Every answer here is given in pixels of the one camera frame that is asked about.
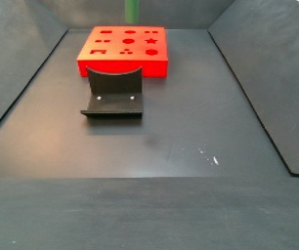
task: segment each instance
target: shape-shaped hole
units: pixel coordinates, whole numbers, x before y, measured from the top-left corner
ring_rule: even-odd
[[[158,50],[150,49],[150,50],[147,50],[147,54],[150,56],[155,56],[158,54]]]
[[[107,50],[91,50],[91,53],[92,53],[92,54],[95,54],[95,53],[106,54],[106,53],[107,53]]]
[[[126,54],[132,55],[134,52],[130,49],[124,49],[124,51],[122,51],[120,54],[122,55],[126,55]]]
[[[127,43],[127,44],[132,44],[132,43],[135,43],[135,40],[131,39],[131,38],[127,38],[127,39],[123,40],[123,42]]]

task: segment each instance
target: red shape sorter block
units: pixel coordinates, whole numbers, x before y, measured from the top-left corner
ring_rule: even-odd
[[[164,27],[98,26],[78,62],[82,76],[88,76],[87,67],[106,73],[123,73],[143,67],[144,77],[167,77]]]

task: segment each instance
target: black metal part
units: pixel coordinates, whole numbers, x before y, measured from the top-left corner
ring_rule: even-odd
[[[88,68],[91,100],[86,116],[143,115],[143,69],[108,74]]]

